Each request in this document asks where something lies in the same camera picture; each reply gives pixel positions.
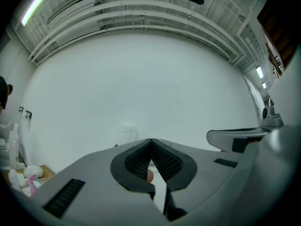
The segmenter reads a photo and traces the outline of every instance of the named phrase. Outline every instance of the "pink object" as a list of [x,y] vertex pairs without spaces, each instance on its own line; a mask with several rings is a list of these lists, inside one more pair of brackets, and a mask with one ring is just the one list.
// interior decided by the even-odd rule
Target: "pink object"
[[30,195],[33,195],[36,191],[37,191],[37,187],[34,185],[33,181],[36,179],[37,177],[35,175],[31,176],[28,179],[29,185],[30,185]]

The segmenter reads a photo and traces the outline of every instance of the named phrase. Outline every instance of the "ceiling pipe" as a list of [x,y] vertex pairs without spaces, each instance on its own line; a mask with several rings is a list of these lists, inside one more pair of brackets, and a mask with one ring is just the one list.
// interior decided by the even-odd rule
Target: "ceiling pipe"
[[171,4],[168,2],[162,2],[162,1],[155,1],[155,0],[121,0],[121,1],[114,1],[114,2],[108,2],[108,3],[104,3],[92,8],[88,8],[82,12],[79,12],[78,14],[74,15],[73,17],[67,19],[66,21],[62,22],[61,24],[59,24],[56,28],[54,28],[52,31],[49,32],[49,34],[47,34],[45,36],[44,39],[42,39],[40,41],[40,43],[38,43],[38,45],[35,47],[35,49],[32,51],[32,53],[30,54],[30,56],[28,57],[28,60],[30,60],[30,58],[33,56],[33,54],[41,47],[41,45],[43,45],[51,36],[53,36],[55,33],[59,32],[61,29],[63,29],[64,27],[66,27],[67,25],[71,24],[73,21],[88,15],[90,13],[96,12],[96,11],[100,11],[100,10],[104,10],[104,9],[108,9],[108,8],[113,8],[113,7],[118,7],[118,6],[126,6],[126,5],[148,5],[148,6],[157,6],[157,7],[161,7],[161,8],[167,8],[167,9],[171,9],[171,10],[175,10],[175,11],[179,11],[182,13],[185,13],[189,16],[195,17],[197,19],[200,19],[202,21],[204,21],[205,23],[209,24],[210,26],[212,26],[214,29],[218,30],[220,33],[222,33],[227,39],[229,39],[229,41],[231,41],[233,43],[233,45],[235,45],[238,50],[245,55],[245,51],[241,48],[241,46],[234,40],[234,38],[232,38],[225,30],[223,30],[220,26],[218,26],[217,24],[215,24],[214,22],[212,22],[210,19],[208,19],[207,17],[196,13],[195,11],[188,9],[188,8],[183,8],[181,6],[175,5],[175,4]]
[[79,40],[82,40],[82,39],[85,39],[87,37],[90,37],[90,36],[93,36],[93,35],[96,35],[96,34],[100,34],[100,33],[105,33],[105,32],[110,32],[110,31],[116,31],[116,30],[124,30],[124,29],[134,29],[134,28],[148,28],[148,29],[158,29],[158,30],[163,30],[163,31],[171,31],[171,32],[178,32],[178,33],[183,33],[183,34],[187,34],[189,36],[193,36],[195,38],[198,38],[202,41],[205,41],[207,42],[208,44],[212,45],[213,47],[217,48],[219,51],[221,51],[227,58],[231,59],[229,57],[229,55],[227,55],[227,53],[221,49],[220,47],[218,47],[216,44],[214,44],[213,42],[201,37],[201,36],[198,36],[198,35],[195,35],[194,33],[191,33],[191,32],[187,32],[185,30],[181,30],[181,29],[176,29],[176,28],[171,28],[171,27],[167,27],[167,26],[158,26],[158,25],[145,25],[145,24],[139,24],[139,25],[126,25],[126,26],[119,26],[119,27],[113,27],[113,28],[108,28],[108,29],[102,29],[102,30],[99,30],[99,31],[96,31],[96,32],[92,32],[92,33],[89,33],[89,34],[86,34],[84,36],[81,36],[79,38],[76,38],[72,41],[69,41],[67,43],[65,43],[64,45],[60,46],[59,48],[57,48],[56,50],[52,51],[50,54],[48,54],[46,57],[44,57],[38,64],[41,64],[43,61],[45,61],[48,57],[50,57],[51,55],[53,55],[55,52],[61,50],[62,48],[72,44],[72,43],[75,43]]
[[82,26],[84,26],[84,25],[86,25],[88,23],[95,22],[97,20],[102,20],[102,19],[116,17],[116,16],[128,16],[128,15],[161,17],[161,18],[166,18],[166,19],[174,20],[174,21],[177,21],[179,23],[195,27],[195,28],[197,28],[197,29],[199,29],[199,30],[207,33],[208,35],[212,36],[214,39],[218,40],[227,49],[229,49],[233,54],[235,54],[236,56],[238,56],[238,52],[235,51],[234,48],[226,40],[224,40],[222,37],[217,36],[212,31],[210,31],[210,30],[208,30],[208,29],[206,29],[206,28],[204,28],[204,27],[202,27],[202,26],[200,26],[200,25],[198,25],[198,24],[196,24],[194,22],[191,22],[189,19],[178,17],[178,16],[171,15],[171,14],[166,14],[166,13],[163,13],[163,12],[157,12],[157,11],[125,10],[125,11],[110,12],[110,13],[104,13],[104,14],[96,15],[96,16],[87,18],[87,19],[85,19],[83,21],[80,21],[80,22],[78,22],[78,23],[76,23],[76,24],[68,27],[67,29],[65,29],[62,32],[58,33],[53,39],[51,39],[46,45],[44,45],[38,51],[38,53],[35,55],[35,57],[32,59],[32,61],[34,61],[47,47],[49,47],[51,45],[51,43],[55,42],[60,37],[64,36],[65,34],[71,32],[74,29],[82,27]]

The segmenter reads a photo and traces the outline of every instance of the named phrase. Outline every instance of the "white ceiling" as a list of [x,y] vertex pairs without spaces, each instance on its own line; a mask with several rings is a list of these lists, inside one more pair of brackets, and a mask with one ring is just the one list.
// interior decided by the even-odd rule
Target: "white ceiling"
[[270,82],[266,40],[250,12],[260,0],[205,0],[203,5],[188,0],[117,1],[123,0],[44,0],[23,27],[21,19],[32,2],[27,0],[11,23],[37,64],[83,36],[133,29],[173,33],[203,44],[247,74],[258,89],[262,82],[255,67],[261,65]]

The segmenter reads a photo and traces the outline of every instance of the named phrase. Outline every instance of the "fluorescent light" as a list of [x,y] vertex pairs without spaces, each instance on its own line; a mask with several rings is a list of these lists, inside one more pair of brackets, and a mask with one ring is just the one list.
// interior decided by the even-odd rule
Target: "fluorescent light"
[[262,73],[262,70],[261,70],[260,66],[258,66],[258,67],[256,68],[256,71],[257,71],[259,77],[262,79],[262,78],[263,78],[263,73]]
[[25,24],[28,22],[29,18],[33,14],[33,12],[36,10],[38,5],[42,2],[43,0],[34,0],[32,4],[30,5],[29,9],[25,13],[23,19],[22,19],[22,24],[25,26]]

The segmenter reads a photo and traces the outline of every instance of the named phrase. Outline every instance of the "dark hair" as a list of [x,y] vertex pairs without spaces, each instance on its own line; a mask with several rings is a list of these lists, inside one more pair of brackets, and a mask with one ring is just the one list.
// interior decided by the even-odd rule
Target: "dark hair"
[[10,93],[12,93],[13,92],[13,86],[12,85],[8,85],[8,88],[9,88]]

